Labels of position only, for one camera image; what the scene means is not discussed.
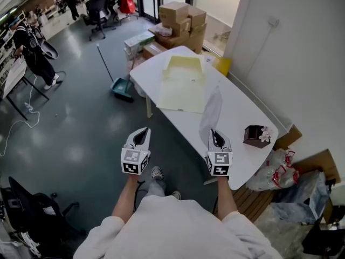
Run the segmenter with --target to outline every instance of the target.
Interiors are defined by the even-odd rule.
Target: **table leg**
[[[44,98],[46,98],[47,100],[49,100],[49,98],[41,91],[39,90],[37,87],[34,86],[34,84],[32,82],[30,82],[27,78],[23,77],[22,78],[24,81],[28,82],[39,94],[41,94]]]
[[[151,111],[151,99],[146,95],[146,111],[147,111],[147,118],[151,118],[152,111]]]
[[[18,111],[18,113],[27,121],[27,117],[20,111],[20,109],[16,106],[16,104],[12,101],[9,95],[7,95],[7,100],[11,103],[11,105]]]

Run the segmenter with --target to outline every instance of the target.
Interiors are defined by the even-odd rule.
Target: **red bag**
[[[123,13],[133,13],[135,5],[133,0],[121,0],[120,11]]]

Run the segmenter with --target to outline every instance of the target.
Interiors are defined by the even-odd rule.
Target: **yellow object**
[[[215,69],[217,69],[224,76],[227,76],[231,66],[231,58],[223,58],[210,52],[203,52],[202,55]]]

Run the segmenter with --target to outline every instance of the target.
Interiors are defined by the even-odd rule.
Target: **gray pants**
[[[153,178],[145,196],[165,196],[165,182],[160,177]]]

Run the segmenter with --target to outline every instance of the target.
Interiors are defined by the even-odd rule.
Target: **plastic bag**
[[[292,167],[293,151],[271,151],[259,170],[247,181],[253,191],[288,188],[297,183],[299,172]]]

